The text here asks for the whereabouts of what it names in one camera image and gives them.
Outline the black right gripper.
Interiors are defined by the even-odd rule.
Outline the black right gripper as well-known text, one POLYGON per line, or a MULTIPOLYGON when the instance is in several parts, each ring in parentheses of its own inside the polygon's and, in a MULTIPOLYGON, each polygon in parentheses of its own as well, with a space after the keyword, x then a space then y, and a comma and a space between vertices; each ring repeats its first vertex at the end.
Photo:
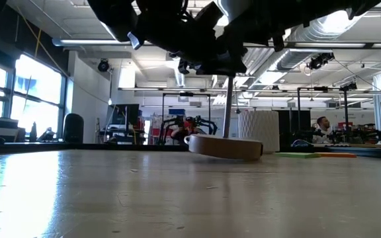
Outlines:
POLYGON ((244 42, 267 46, 273 41, 276 52, 284 48, 286 29, 310 23, 308 2, 294 0, 254 0, 216 39, 215 52, 220 55, 245 55, 244 42))

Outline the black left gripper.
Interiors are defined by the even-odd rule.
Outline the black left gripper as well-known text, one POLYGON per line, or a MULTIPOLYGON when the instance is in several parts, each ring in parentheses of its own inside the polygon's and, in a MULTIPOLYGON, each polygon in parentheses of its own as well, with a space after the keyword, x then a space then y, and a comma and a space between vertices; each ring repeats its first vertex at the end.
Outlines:
POLYGON ((137 1, 140 14, 134 28, 134 49, 148 41, 180 57, 177 69, 183 75, 191 71, 196 71, 197 75, 245 73, 247 68, 241 56, 215 52, 214 27, 223 17, 217 4, 207 4, 194 17, 187 11, 188 3, 178 0, 137 1))

